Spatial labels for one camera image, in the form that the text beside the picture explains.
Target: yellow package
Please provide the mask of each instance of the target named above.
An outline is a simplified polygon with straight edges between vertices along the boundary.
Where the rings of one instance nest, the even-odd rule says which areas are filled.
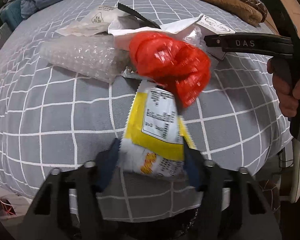
[[[173,161],[184,160],[182,137],[195,148],[178,116],[173,94],[146,80],[137,90],[123,137]]]

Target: white label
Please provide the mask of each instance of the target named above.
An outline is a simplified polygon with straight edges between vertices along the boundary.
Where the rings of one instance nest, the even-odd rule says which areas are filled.
[[[197,24],[205,27],[206,29],[214,32],[215,34],[235,33],[235,31],[230,29],[228,26],[205,15],[202,17],[202,19],[199,22],[197,22]]]
[[[183,171],[184,162],[171,161],[162,158],[159,164],[158,176],[173,177],[179,175]]]
[[[173,94],[152,88],[146,101],[142,132],[164,142],[181,144],[177,117]]]
[[[115,7],[107,6],[107,5],[100,5],[98,6],[98,9],[101,11],[112,11],[115,9]]]

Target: white grid pattern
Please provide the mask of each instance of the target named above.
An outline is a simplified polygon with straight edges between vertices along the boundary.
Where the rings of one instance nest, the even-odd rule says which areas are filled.
[[[100,4],[115,6],[119,1],[158,24],[204,13],[236,31],[270,32],[264,25],[254,28],[238,17],[199,0],[65,0],[34,14],[18,26],[0,51],[0,106],[5,104],[4,112],[0,108],[2,187],[32,198],[50,168],[77,168],[82,162],[91,159],[95,152],[106,149],[114,137],[122,135],[137,87],[131,86],[121,77],[106,87],[100,83],[95,84],[91,78],[70,72],[62,73],[59,67],[48,65],[38,54],[42,42],[58,36],[56,29],[68,25],[74,19],[80,20]],[[213,72],[216,80],[211,80],[196,103],[183,116],[197,148],[225,168],[236,169],[245,164],[252,173],[257,172],[266,157],[276,154],[291,139],[288,122],[276,107],[278,98],[273,93],[272,83],[266,73],[267,60],[265,56],[228,54],[223,66],[218,65]],[[241,78],[244,73],[251,75],[251,84],[244,83],[246,80]],[[229,83],[231,79],[239,79],[239,83],[233,85]],[[256,88],[261,90],[264,103],[260,102],[255,107],[244,105],[244,108],[236,110],[237,102],[232,93],[245,91],[249,104],[252,104],[256,96],[249,94],[248,90]],[[53,98],[59,91],[66,92]],[[209,99],[220,95],[224,97],[214,109]],[[226,104],[230,104],[231,110],[218,113]],[[256,114],[263,107],[267,108],[267,112],[261,118],[269,117],[268,123],[262,122]],[[54,114],[48,115],[46,109],[53,109],[60,121],[53,118]],[[68,111],[66,119],[62,119],[66,113],[59,112],[60,109]],[[35,116],[33,122],[27,122],[28,114],[37,112],[39,115]],[[243,114],[253,114],[256,118],[259,125],[256,132],[245,139],[240,136],[229,141],[224,137],[218,143],[213,140],[214,137],[222,136],[214,131],[217,125],[211,126],[213,122],[221,123],[228,134],[238,131],[241,135],[243,126],[238,116]],[[235,119],[234,126],[228,126],[226,120],[229,118]],[[47,129],[49,122],[52,122],[52,126]],[[66,122],[69,123],[68,128],[60,126]],[[252,126],[249,119],[246,123]],[[53,142],[53,138],[57,136],[65,144],[54,147],[53,143],[56,142]],[[243,145],[252,142],[254,138],[258,138],[258,147],[244,152]],[[31,143],[24,144],[24,140],[38,140],[38,147]],[[238,146],[241,149],[239,159],[232,163],[233,157],[227,151]],[[121,170],[118,176],[114,176],[106,192],[98,196],[101,209],[103,205],[109,205],[106,201],[112,201],[110,206],[119,205],[117,209],[102,210],[106,219],[133,222],[161,219],[197,207],[200,203],[201,195],[184,179],[173,183],[158,180],[155,187],[147,186],[148,183],[151,185],[148,178],[142,179],[146,182],[137,182],[140,180],[137,175]],[[140,199],[146,202],[137,204]],[[148,213],[148,210],[142,209],[147,204],[160,208]],[[118,210],[124,210],[121,205],[126,207],[126,214],[118,213]]]

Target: hand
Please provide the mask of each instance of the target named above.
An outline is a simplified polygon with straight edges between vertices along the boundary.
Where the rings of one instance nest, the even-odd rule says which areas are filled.
[[[300,99],[300,79],[295,85],[292,94],[291,87],[287,82],[282,80],[274,71],[271,65],[271,59],[267,62],[268,73],[272,74],[273,87],[279,98],[279,108],[285,117],[294,117],[297,114],[297,108]]]

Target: gray bedsheet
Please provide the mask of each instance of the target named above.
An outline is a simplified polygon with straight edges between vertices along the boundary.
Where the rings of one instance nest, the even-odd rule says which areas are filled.
[[[159,24],[204,13],[236,31],[269,33],[199,0],[64,0],[23,21],[0,51],[0,185],[32,198],[52,167],[77,168],[121,137],[139,85],[112,85],[81,76],[39,57],[55,31],[100,4],[130,6]],[[228,169],[256,173],[291,139],[289,122],[266,73],[268,57],[229,53],[183,117],[197,148]],[[186,180],[167,182],[115,171],[99,195],[104,218],[162,219],[198,206]],[[71,194],[75,212],[75,194]]]

